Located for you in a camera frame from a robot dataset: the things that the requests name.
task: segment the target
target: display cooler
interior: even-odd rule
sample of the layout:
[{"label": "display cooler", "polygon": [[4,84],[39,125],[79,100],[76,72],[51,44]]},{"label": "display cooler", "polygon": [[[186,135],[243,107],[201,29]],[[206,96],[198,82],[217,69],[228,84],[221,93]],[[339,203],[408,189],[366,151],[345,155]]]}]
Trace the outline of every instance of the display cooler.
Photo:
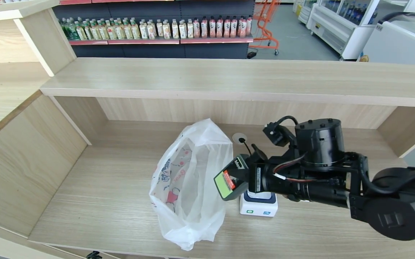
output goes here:
[{"label": "display cooler", "polygon": [[308,23],[309,15],[311,13],[311,9],[313,8],[313,5],[318,0],[304,0],[301,5],[301,10],[298,13],[298,20],[301,21],[303,24]]},{"label": "display cooler", "polygon": [[340,60],[357,59],[377,22],[395,12],[415,12],[415,0],[318,0],[306,27]]}]

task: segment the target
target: refrigerator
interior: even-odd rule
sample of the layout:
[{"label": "refrigerator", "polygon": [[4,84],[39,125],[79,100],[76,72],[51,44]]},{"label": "refrigerator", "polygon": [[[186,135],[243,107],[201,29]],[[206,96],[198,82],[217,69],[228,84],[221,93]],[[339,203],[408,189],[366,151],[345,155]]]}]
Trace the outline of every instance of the refrigerator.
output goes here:
[{"label": "refrigerator", "polygon": [[381,19],[358,61],[415,64],[415,13],[393,13]]}]

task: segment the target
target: red label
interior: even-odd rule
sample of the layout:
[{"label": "red label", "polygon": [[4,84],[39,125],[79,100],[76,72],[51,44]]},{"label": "red label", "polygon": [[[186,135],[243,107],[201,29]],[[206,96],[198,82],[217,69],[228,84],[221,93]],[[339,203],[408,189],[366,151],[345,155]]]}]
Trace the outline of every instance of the red label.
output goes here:
[{"label": "red label", "polygon": [[223,176],[225,177],[225,180],[227,181],[228,186],[230,187],[231,190],[233,190],[236,186],[233,183],[233,181],[230,178],[230,175],[228,174],[228,171],[223,171]]}]

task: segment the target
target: white device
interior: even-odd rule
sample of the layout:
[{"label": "white device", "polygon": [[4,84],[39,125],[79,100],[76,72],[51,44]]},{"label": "white device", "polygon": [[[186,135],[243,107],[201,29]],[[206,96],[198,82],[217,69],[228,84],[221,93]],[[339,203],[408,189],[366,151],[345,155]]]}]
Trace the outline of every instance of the white device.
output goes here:
[{"label": "white device", "polygon": [[398,15],[377,24],[358,61],[415,64],[415,15]]},{"label": "white device", "polygon": [[278,211],[278,200],[275,193],[251,193],[241,194],[239,203],[240,213],[262,217],[274,217]]}]

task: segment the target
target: pink bottle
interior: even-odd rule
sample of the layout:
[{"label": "pink bottle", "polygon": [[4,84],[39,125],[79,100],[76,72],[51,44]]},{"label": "pink bottle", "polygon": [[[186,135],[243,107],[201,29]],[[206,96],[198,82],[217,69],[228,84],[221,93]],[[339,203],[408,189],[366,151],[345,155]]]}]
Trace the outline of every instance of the pink bottle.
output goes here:
[{"label": "pink bottle", "polygon": [[237,29],[238,29],[238,21],[236,20],[236,16],[233,16],[233,19],[231,20],[230,38],[236,38]]},{"label": "pink bottle", "polygon": [[203,17],[203,20],[201,21],[201,38],[206,39],[207,38],[207,19],[206,16]]},{"label": "pink bottle", "polygon": [[200,35],[200,31],[199,31],[198,18],[194,18],[194,21],[193,21],[193,36],[195,38],[199,38],[199,35]]},{"label": "pink bottle", "polygon": [[220,16],[217,20],[217,38],[223,37],[223,19],[222,16]]},{"label": "pink bottle", "polygon": [[247,36],[250,35],[250,31],[252,30],[252,15],[249,15],[249,18],[247,18],[247,25],[245,27],[245,34]]},{"label": "pink bottle", "polygon": [[230,37],[230,27],[231,27],[230,16],[227,16],[227,19],[225,20],[225,31],[223,32],[223,36],[225,38]]},{"label": "pink bottle", "polygon": [[215,38],[215,27],[216,26],[217,25],[216,25],[214,16],[211,16],[211,20],[209,21],[209,37]]},{"label": "pink bottle", "polygon": [[238,32],[240,38],[245,38],[245,29],[246,29],[246,27],[247,27],[247,20],[241,19],[240,28],[239,28],[239,32]]}]

